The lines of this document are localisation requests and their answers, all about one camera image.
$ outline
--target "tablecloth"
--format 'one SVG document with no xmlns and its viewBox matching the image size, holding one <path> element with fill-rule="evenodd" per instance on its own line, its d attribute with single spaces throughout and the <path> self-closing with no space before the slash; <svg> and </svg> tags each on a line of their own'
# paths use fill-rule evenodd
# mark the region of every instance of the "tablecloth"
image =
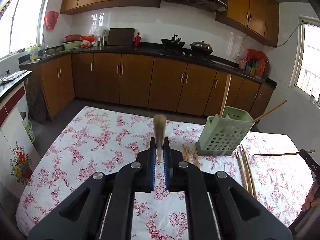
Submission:
<svg viewBox="0 0 320 240">
<path fill-rule="evenodd" d="M 198 140 L 203 125 L 167 121 L 170 147 L 182 151 Z M 135 160 L 148 149 L 152 118 L 84 107 L 51 145 L 33 172 L 16 212 L 18 228 L 27 235 L 54 207 L 97 171 L 105 174 Z M 297 152 L 287 135 L 249 132 L 241 142 L 249 158 L 258 201 L 286 226 L 300 212 L 313 179 L 299 155 L 253 156 Z M 201 170 L 227 172 L 242 185 L 237 159 L 199 157 Z M 165 190 L 163 167 L 156 166 L 155 189 L 136 193 L 132 239 L 188 239 L 184 193 Z"/>
</svg>

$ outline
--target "metal bolt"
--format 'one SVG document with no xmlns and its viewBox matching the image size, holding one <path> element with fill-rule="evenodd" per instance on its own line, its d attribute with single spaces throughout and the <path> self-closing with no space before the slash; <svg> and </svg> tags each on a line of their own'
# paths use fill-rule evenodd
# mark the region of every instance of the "metal bolt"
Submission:
<svg viewBox="0 0 320 240">
<path fill-rule="evenodd" d="M 218 171 L 217 176 L 220 179 L 225 179 L 227 177 L 227 174 L 224 171 Z"/>
<path fill-rule="evenodd" d="M 138 169 L 140 167 L 141 167 L 141 164 L 138 162 L 131 163 L 131 168 L 133 168 L 133 169 Z"/>
<path fill-rule="evenodd" d="M 102 179 L 103 173 L 102 172 L 96 172 L 92 176 L 94 179 Z"/>
<path fill-rule="evenodd" d="M 189 167 L 189 164 L 187 162 L 179 162 L 179 167 L 180 168 L 187 168 L 187 167 Z"/>
</svg>

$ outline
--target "tiled backsplash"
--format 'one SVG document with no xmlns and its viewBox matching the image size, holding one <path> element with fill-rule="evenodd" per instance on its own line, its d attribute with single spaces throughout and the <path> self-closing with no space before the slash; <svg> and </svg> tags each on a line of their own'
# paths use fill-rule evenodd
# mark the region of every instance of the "tiled backsplash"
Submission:
<svg viewBox="0 0 320 240">
<path fill-rule="evenodd" d="M 161 2 L 160 8 L 118 7 L 73 15 L 71 34 L 88 35 L 94 28 L 94 17 L 97 18 L 96 26 L 135 28 L 135 35 L 141 33 L 141 41 L 161 43 L 161 38 L 171 39 L 178 34 L 181 41 L 186 43 L 184 47 L 189 49 L 192 42 L 205 41 L 212 46 L 213 55 L 234 62 L 245 36 L 236 29 L 216 22 L 215 13 L 166 2 Z M 247 36 L 240 55 L 246 53 L 246 48 L 263 50 L 263 47 Z"/>
</svg>

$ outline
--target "black countertop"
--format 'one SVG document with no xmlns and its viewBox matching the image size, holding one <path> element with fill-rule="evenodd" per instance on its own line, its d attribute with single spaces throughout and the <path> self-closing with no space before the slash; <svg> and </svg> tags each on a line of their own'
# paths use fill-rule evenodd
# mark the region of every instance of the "black countertop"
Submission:
<svg viewBox="0 0 320 240">
<path fill-rule="evenodd" d="M 0 86 L 0 103 L 6 98 L 9 93 L 21 84 L 27 77 L 31 75 L 32 71 L 27 71 L 23 75 L 19 76 L 15 80 Z"/>
<path fill-rule="evenodd" d="M 239 65 L 232 61 L 229 61 L 217 56 L 213 56 L 213 55 L 203 56 L 203 55 L 195 54 L 194 51 L 192 51 L 191 49 L 182 48 L 179 51 L 170 50 L 170 49 L 167 49 L 162 44 L 148 43 L 148 42 L 142 42 L 139 47 L 97 46 L 97 47 L 90 47 L 87 49 L 80 48 L 72 51 L 62 52 L 60 54 L 46 56 L 36 61 L 27 60 L 21 63 L 20 66 L 44 63 L 44 62 L 62 57 L 64 55 L 68 55 L 70 53 L 124 53 L 124 54 L 138 54 L 138 55 L 145 55 L 145 56 L 169 58 L 169 59 L 174 59 L 174 60 L 179 60 L 179 61 L 184 61 L 188 63 L 193 63 L 196 65 L 209 67 L 212 69 L 222 70 L 231 74 L 235 74 L 235 75 L 247 78 L 249 80 L 255 81 L 260 84 L 268 85 L 273 89 L 275 89 L 277 85 L 276 82 L 274 82 L 269 78 L 265 80 L 265 79 L 259 79 L 259 78 L 253 78 L 253 77 L 247 76 L 244 73 L 244 71 L 238 68 Z"/>
</svg>

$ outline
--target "floor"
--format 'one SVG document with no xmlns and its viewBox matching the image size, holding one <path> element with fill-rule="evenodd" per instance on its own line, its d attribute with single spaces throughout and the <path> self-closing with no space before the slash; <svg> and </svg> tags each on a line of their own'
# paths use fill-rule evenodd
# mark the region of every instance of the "floor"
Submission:
<svg viewBox="0 0 320 240">
<path fill-rule="evenodd" d="M 70 121 L 81 111 L 84 106 L 91 106 L 126 114 L 136 114 L 147 117 L 153 117 L 157 113 L 165 114 L 168 120 L 177 122 L 188 122 L 204 125 L 207 118 L 202 116 L 194 116 L 187 114 L 178 114 L 166 111 L 147 110 L 140 107 L 121 106 L 108 103 L 100 103 L 96 101 L 74 99 L 68 103 L 64 109 L 62 109 L 52 121 L 48 121 L 45 125 L 39 124 L 33 120 L 32 127 L 36 135 L 36 139 L 33 142 L 36 150 L 41 157 L 47 152 L 54 140 L 59 136 L 63 129 L 70 123 Z M 251 131 L 259 130 L 256 127 L 252 127 Z"/>
</svg>

